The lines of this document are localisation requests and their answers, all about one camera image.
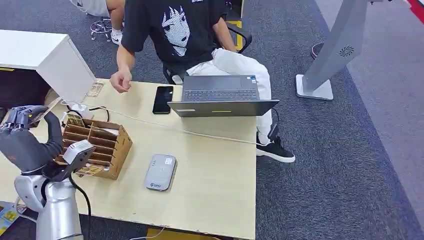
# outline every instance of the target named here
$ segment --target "black sneaker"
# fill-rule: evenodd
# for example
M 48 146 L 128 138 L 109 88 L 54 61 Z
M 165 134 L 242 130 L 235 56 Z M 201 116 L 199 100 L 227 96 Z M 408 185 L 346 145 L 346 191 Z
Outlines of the black sneaker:
M 256 156 L 268 156 L 282 163 L 293 163 L 296 160 L 293 153 L 284 149 L 279 136 L 266 146 L 256 145 Z

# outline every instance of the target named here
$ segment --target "laptop keyboard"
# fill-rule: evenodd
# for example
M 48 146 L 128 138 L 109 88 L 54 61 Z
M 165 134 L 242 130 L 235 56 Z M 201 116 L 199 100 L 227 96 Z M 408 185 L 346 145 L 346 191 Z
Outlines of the laptop keyboard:
M 188 90 L 186 101 L 248 101 L 257 100 L 255 90 Z

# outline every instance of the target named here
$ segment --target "man's arm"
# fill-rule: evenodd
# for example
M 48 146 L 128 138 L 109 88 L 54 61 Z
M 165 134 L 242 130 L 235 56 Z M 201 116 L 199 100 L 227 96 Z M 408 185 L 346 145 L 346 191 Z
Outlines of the man's arm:
M 143 50 L 143 45 L 149 35 L 149 19 L 142 0 L 126 0 L 125 2 L 125 33 L 116 53 L 118 71 L 110 77 L 110 83 L 119 92 L 125 93 L 131 87 L 131 69 L 136 57 L 135 52 Z
M 227 24 L 222 17 L 219 19 L 218 23 L 212 26 L 212 29 L 224 49 L 236 52 L 236 46 L 231 38 Z
M 116 62 L 118 64 L 119 71 L 122 70 L 130 72 L 136 62 L 136 55 L 134 52 L 130 52 L 122 45 L 119 45 L 118 52 L 116 54 Z
M 134 52 L 130 52 L 122 45 L 119 45 L 116 53 L 116 62 L 118 71 L 110 77 L 110 84 L 121 94 L 126 93 L 131 88 L 131 69 L 133 69 L 136 61 Z

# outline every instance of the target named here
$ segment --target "person's leg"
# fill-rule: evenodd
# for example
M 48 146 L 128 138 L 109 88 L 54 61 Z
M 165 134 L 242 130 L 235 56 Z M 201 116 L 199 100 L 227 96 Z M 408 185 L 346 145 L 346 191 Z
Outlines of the person's leg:
M 214 65 L 230 75 L 255 75 L 259 98 L 261 100 L 271 99 L 270 75 L 267 68 L 253 58 L 224 50 L 222 48 L 213 52 Z M 268 134 L 273 124 L 271 111 L 263 116 L 257 117 L 258 137 L 262 144 L 270 142 Z
M 122 22 L 124 21 L 125 0 L 106 0 L 107 9 L 110 13 L 112 23 L 112 33 L 110 34 L 113 43 L 121 44 Z
M 271 99 L 270 75 L 267 68 L 257 60 L 220 48 L 213 52 L 212 63 L 230 75 L 255 75 L 259 98 L 261 100 Z M 271 110 L 263 116 L 258 116 L 256 122 L 258 141 L 262 145 L 266 145 L 265 147 L 258 146 L 258 156 L 267 155 L 281 162 L 294 162 L 295 156 L 283 148 L 280 138 L 276 142 L 271 142 L 268 138 L 273 124 Z
M 230 75 L 229 73 L 220 70 L 212 64 L 212 61 L 200 63 L 187 70 L 190 76 L 222 76 Z

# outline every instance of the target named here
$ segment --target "black smartphone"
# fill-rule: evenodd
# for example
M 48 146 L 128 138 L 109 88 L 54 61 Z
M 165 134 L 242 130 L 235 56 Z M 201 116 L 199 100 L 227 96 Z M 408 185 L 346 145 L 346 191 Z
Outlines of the black smartphone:
M 173 91 L 173 86 L 157 87 L 153 105 L 154 114 L 169 114 L 171 112 L 171 107 L 168 106 L 168 102 L 172 102 Z

